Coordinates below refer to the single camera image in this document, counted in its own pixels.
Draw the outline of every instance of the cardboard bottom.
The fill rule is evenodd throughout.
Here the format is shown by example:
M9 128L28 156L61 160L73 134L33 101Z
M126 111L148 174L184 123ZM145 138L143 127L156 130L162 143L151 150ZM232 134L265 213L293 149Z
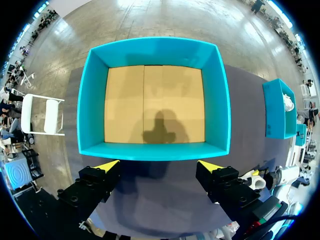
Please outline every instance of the cardboard bottom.
M104 141L204 142L201 70L169 65L110 68L104 105Z

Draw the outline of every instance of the white chair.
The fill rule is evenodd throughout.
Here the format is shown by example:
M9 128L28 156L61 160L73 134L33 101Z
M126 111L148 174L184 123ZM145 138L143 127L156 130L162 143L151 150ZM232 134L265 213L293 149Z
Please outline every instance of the white chair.
M46 108L45 108L44 132L31 131L31 128L30 128L33 98L47 99ZM57 131L59 104L64 101L65 100L59 99L59 98L39 96L39 95L34 95L29 93L25 95L22 102L21 130L26 134L64 136L65 135L64 133L59 133L63 128L63 123L64 123L63 114L61 119L61 128Z
M11 93L14 95L20 94L21 96L24 96L24 92L18 91L17 89L11 88Z
M22 66L19 67L19 70L23 72L23 79L21 80L20 86L22 86L24 83L28 88L30 88L32 85L29 81L29 78L35 79L35 73L27 76Z

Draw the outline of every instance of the concrete floor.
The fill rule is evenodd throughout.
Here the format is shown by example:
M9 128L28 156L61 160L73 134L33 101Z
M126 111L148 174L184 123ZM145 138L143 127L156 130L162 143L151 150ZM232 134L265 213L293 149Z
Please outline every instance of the concrete floor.
M287 47L237 0L92 0L39 35L25 60L28 72L36 73L25 92L64 99L70 72L84 66L90 48L145 36L214 43L225 64L268 81L281 78L296 93L297 107L303 107L302 76ZM34 128L43 129L45 102L36 101L32 111ZM37 135L35 140L45 175L38 182L55 195L73 182L64 137Z

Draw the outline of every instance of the teal box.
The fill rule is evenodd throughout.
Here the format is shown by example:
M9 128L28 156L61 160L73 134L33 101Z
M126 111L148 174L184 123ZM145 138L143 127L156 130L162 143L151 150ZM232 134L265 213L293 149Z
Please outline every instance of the teal box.
M104 142L104 109L109 68L172 65L201 69L205 142L136 144ZM179 37L141 37L92 48L87 56L77 105L77 141L83 155L119 160L178 161L229 154L231 107L224 64L214 44Z
M305 124L296 125L295 145L302 147L307 140L307 126Z
M279 78L262 85L265 102L265 136L288 139L297 133L297 108L294 92ZM288 95L294 109L285 111L283 94Z

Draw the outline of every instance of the gray table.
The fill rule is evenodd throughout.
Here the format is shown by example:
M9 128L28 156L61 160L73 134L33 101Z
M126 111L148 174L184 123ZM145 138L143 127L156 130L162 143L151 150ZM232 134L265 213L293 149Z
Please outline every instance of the gray table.
M78 152L76 119L82 70L72 71L64 104L63 128L74 179L84 166L111 161ZM205 161L231 165L240 174L256 167L268 166L274 170L278 165L285 165L289 140L265 137L262 84L266 81L232 66L225 65L225 70L232 114L230 154ZM100 203L92 215L97 227L132 237L175 238L208 232L230 222L221 207L210 202L196 180L196 160L121 162L121 181L107 203ZM262 198L267 198L268 191L263 193Z

